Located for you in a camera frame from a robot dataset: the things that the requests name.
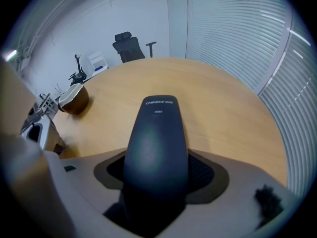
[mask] office chair headrest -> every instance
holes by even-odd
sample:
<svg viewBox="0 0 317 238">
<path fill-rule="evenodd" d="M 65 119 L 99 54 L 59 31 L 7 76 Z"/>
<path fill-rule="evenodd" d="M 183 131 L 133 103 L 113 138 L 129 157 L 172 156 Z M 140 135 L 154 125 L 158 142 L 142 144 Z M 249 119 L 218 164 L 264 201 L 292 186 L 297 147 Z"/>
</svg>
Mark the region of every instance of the office chair headrest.
<svg viewBox="0 0 317 238">
<path fill-rule="evenodd" d="M 118 42 L 118 41 L 122 41 L 123 39 L 131 38 L 131 37 L 132 37 L 132 34 L 130 32 L 124 32 L 121 34 L 116 34 L 114 36 L 114 40 Z"/>
</svg>

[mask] black office chair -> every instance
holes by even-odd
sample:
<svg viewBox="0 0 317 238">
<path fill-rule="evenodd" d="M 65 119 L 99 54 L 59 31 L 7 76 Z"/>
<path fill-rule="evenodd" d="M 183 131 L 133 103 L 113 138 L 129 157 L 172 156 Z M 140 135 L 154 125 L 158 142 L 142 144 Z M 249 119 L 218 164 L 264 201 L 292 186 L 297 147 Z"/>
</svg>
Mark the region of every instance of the black office chair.
<svg viewBox="0 0 317 238">
<path fill-rule="evenodd" d="M 140 49 L 137 37 L 132 37 L 130 32 L 116 34 L 114 36 L 115 42 L 112 44 L 118 54 L 121 56 L 122 62 L 133 61 L 145 58 Z M 147 43 L 146 46 L 150 47 L 150 57 L 153 56 L 152 45 L 156 42 Z"/>
</svg>

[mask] office chair armrest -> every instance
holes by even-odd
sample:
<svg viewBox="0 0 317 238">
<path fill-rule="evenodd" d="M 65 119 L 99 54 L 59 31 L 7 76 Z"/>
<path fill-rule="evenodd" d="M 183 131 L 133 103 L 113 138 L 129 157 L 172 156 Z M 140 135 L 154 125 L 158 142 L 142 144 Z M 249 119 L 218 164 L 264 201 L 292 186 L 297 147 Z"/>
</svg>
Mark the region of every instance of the office chair armrest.
<svg viewBox="0 0 317 238">
<path fill-rule="evenodd" d="M 153 56 L 153 52 L 152 52 L 152 45 L 155 44 L 156 42 L 150 42 L 150 43 L 147 43 L 146 46 L 149 46 L 150 48 L 150 57 Z"/>
<path fill-rule="evenodd" d="M 150 42 L 150 43 L 147 43 L 146 46 L 152 46 L 155 43 L 157 43 L 157 42 Z"/>
</svg>

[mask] black object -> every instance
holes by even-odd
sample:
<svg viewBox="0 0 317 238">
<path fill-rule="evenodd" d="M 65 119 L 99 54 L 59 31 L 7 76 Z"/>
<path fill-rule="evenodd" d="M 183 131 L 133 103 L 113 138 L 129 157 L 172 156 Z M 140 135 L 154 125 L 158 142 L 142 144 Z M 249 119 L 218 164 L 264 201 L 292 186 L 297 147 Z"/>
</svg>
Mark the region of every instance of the black object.
<svg viewBox="0 0 317 238">
<path fill-rule="evenodd" d="M 26 5 L 30 0 L 15 0 L 15 7 L 12 10 L 4 10 L 4 18 L 2 24 L 2 35 L 1 42 L 7 39 L 9 31 L 12 30 L 12 25 L 16 21 L 20 13 L 25 9 Z M 315 0 L 289 0 L 293 6 L 296 7 L 300 16 L 304 19 L 306 25 L 309 27 L 311 33 L 313 34 L 314 40 L 317 40 L 317 21 L 312 17 L 311 10 L 314 6 Z M 2 0 L 2 7 L 6 6 L 7 2 Z M 2 197 L 6 202 L 8 207 L 5 207 L 4 213 L 6 218 L 4 220 L 3 228 L 13 235 L 19 235 L 24 233 L 32 233 L 38 237 L 50 237 L 45 233 L 39 225 L 31 218 L 30 214 L 25 211 L 25 209 L 18 203 L 15 197 L 12 195 L 11 191 L 8 189 L 7 184 L 1 180 Z M 303 234 L 313 234 L 315 232 L 315 222 L 314 218 L 307 218 L 307 212 L 311 212 L 312 208 L 316 206 L 317 197 L 317 179 L 315 179 L 311 190 L 308 195 L 303 199 L 303 203 L 299 207 L 299 210 L 292 217 L 291 221 L 283 227 L 283 230 L 278 234 L 278 237 L 286 237 L 290 234 L 294 234 L 298 229 L 301 230 Z M 11 219 L 19 225 L 23 225 L 22 229 L 12 229 L 9 223 Z"/>
<path fill-rule="evenodd" d="M 75 58 L 77 60 L 77 65 L 78 65 L 78 73 L 74 73 L 70 76 L 70 79 L 73 79 L 73 81 L 70 83 L 70 86 L 72 86 L 73 84 L 77 84 L 77 83 L 81 83 L 83 84 L 83 81 L 87 78 L 87 75 L 85 74 L 85 72 L 83 71 L 83 67 L 80 67 L 79 64 L 79 57 L 77 55 L 75 55 Z"/>
<path fill-rule="evenodd" d="M 34 125 L 32 123 L 32 128 L 28 131 L 26 138 L 32 139 L 35 142 L 39 142 L 41 139 L 41 132 L 42 132 L 42 125 L 40 123 L 37 123 Z"/>
<path fill-rule="evenodd" d="M 34 114 L 34 108 L 31 108 L 31 110 L 29 112 L 29 116 L 31 116 L 32 114 Z"/>
<path fill-rule="evenodd" d="M 257 189 L 255 198 L 261 206 L 261 212 L 264 217 L 259 227 L 264 226 L 283 211 L 283 207 L 280 204 L 281 199 L 273 193 L 272 187 L 264 185 L 263 189 Z"/>
<path fill-rule="evenodd" d="M 75 170 L 76 168 L 72 165 L 69 165 L 69 166 L 64 167 L 64 169 L 66 172 L 69 172 L 69 171 Z"/>
<path fill-rule="evenodd" d="M 99 66 L 98 68 L 96 68 L 95 71 L 100 70 L 100 69 L 102 69 L 102 68 L 103 68 L 103 66 L 101 65 L 101 66 Z"/>
<path fill-rule="evenodd" d="M 152 45 L 155 44 L 156 42 L 151 42 L 151 43 L 147 43 L 146 46 L 150 47 L 150 57 L 153 57 L 153 50 L 152 50 Z"/>
<path fill-rule="evenodd" d="M 121 56 L 121 60 L 123 63 L 138 59 L 145 58 L 142 53 L 139 45 L 139 41 L 137 37 L 132 37 L 130 32 L 124 32 L 121 34 L 116 34 L 114 36 L 115 42 L 112 44 L 115 50 L 117 50 L 118 54 Z M 146 44 L 146 46 L 150 47 L 150 56 L 153 56 L 152 45 L 156 42 L 151 42 Z"/>
<path fill-rule="evenodd" d="M 120 159 L 108 165 L 106 168 L 108 174 L 119 181 L 123 181 L 124 158 L 125 156 L 121 157 Z M 209 183 L 211 183 L 214 177 L 214 171 L 212 168 L 196 159 L 191 154 L 188 155 L 188 173 L 187 194 L 207 186 Z"/>
<path fill-rule="evenodd" d="M 158 234 L 184 209 L 188 154 L 175 97 L 143 100 L 124 159 L 123 182 L 127 223 L 139 235 Z"/>
<path fill-rule="evenodd" d="M 94 176 L 121 190 L 104 216 L 144 237 L 161 232 L 186 203 L 210 203 L 229 184 L 222 166 L 186 148 L 177 99 L 168 95 L 143 100 L 127 151 L 98 163 Z"/>
</svg>

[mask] gray base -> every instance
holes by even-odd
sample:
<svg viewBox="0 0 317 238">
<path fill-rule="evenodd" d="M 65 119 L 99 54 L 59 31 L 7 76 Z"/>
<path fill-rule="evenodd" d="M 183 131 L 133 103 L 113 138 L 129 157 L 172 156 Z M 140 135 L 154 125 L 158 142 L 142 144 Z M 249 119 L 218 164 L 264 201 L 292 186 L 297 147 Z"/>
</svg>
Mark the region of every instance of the gray base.
<svg viewBox="0 0 317 238">
<path fill-rule="evenodd" d="M 65 166 L 77 169 L 67 173 L 71 183 L 83 197 L 101 214 L 119 201 L 119 190 L 108 189 L 96 180 L 95 166 L 125 149 L 102 153 L 90 157 L 62 160 Z M 274 193 L 282 199 L 284 208 L 292 205 L 297 198 L 283 185 L 263 170 L 246 163 L 224 158 L 207 152 L 195 153 L 223 166 L 229 173 L 229 186 L 224 193 L 210 204 L 187 205 L 178 218 L 159 236 L 193 237 L 241 237 L 259 226 L 261 208 L 254 198 L 256 189 L 264 184 L 271 186 Z"/>
</svg>

